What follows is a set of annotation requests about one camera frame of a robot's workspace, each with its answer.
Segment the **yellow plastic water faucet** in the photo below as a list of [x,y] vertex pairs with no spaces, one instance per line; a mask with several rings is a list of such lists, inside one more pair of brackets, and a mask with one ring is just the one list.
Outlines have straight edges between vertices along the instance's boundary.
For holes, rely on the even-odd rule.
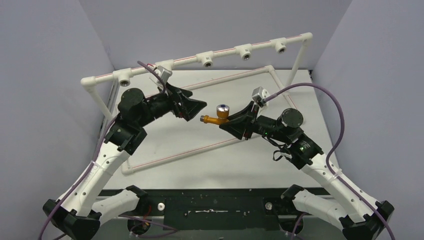
[[200,121],[205,124],[222,125],[228,123],[230,115],[230,107],[226,104],[219,104],[216,106],[216,117],[209,115],[201,115]]

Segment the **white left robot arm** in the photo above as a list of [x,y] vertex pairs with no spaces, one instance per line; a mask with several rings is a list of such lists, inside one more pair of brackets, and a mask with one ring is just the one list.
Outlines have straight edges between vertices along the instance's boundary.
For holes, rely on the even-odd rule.
[[66,193],[44,204],[48,221],[73,240],[90,240],[102,224],[123,213],[145,213],[147,193],[134,185],[101,201],[97,197],[146,138],[145,126],[168,113],[190,121],[207,106],[192,95],[170,84],[165,92],[150,97],[138,88],[126,90],[118,104],[118,115],[107,126],[101,146],[85,172]]

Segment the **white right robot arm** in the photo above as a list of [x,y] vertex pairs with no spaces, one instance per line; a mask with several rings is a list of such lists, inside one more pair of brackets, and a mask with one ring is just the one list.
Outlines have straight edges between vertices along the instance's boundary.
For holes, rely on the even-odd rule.
[[262,136],[277,147],[281,158],[332,196],[332,200],[327,200],[294,184],[281,195],[282,209],[289,214],[298,211],[318,217],[341,230],[348,240],[376,239],[387,227],[394,206],[386,200],[378,201],[349,180],[304,133],[304,118],[297,109],[287,108],[276,119],[260,115],[259,111],[254,102],[234,114],[225,109],[220,128],[240,140],[248,140],[252,134]]

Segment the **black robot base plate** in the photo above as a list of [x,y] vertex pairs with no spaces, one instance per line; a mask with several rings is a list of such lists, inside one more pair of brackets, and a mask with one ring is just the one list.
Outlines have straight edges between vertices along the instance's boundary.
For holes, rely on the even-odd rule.
[[147,189],[141,206],[125,215],[159,218],[179,231],[290,230],[300,211],[281,198],[285,188]]

